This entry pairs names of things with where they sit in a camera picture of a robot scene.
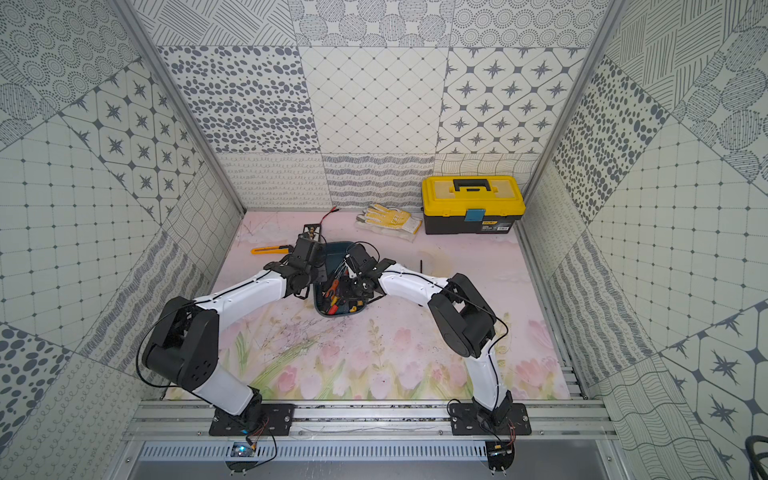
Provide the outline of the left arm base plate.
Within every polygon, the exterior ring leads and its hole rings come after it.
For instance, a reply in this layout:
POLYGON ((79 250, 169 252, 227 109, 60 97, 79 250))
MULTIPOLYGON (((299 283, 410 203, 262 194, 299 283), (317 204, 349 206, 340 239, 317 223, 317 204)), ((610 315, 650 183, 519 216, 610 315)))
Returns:
POLYGON ((258 434, 288 436, 296 405, 291 403, 249 404, 240 415, 233 415, 216 407, 209 428, 213 437, 258 434))

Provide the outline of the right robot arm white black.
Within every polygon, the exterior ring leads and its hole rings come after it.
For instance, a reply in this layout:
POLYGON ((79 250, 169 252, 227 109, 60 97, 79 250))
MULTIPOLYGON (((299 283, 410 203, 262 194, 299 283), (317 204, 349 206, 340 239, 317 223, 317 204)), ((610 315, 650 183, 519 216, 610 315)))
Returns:
POLYGON ((441 278, 415 272, 392 259, 374 258, 361 242, 347 248, 344 262, 364 299, 394 296, 427 308, 445 344, 465 359, 474 404, 486 416, 509 411, 513 397, 502 385, 495 354, 500 319, 466 275, 441 278))

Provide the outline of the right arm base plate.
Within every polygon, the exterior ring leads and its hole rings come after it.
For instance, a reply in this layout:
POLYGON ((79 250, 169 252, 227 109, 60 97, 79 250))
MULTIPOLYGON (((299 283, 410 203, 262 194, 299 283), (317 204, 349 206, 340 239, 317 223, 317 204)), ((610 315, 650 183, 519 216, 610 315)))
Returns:
POLYGON ((454 436, 532 434, 530 416, 522 403, 512 403, 489 413, 479 404, 452 400, 447 404, 447 413, 454 436))

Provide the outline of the teal plastic storage box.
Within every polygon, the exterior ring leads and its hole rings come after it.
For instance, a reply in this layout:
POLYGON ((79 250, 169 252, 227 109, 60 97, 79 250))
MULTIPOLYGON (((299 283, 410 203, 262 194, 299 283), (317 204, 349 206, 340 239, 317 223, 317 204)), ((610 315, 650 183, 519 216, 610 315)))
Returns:
POLYGON ((351 247, 351 242, 339 241, 328 243, 325 248, 325 276, 312 286, 313 305, 322 317, 357 315, 367 306, 362 291, 355 290, 346 264, 351 247))

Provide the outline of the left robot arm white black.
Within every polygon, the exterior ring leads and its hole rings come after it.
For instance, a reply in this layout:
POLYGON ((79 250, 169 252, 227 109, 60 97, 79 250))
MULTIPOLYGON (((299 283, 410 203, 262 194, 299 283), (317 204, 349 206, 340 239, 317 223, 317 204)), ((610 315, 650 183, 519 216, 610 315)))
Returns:
POLYGON ((258 390, 219 363, 219 337, 259 308, 305 297, 325 268, 325 244, 301 234, 279 261, 211 295, 169 300, 137 362, 242 423, 260 415, 258 390))

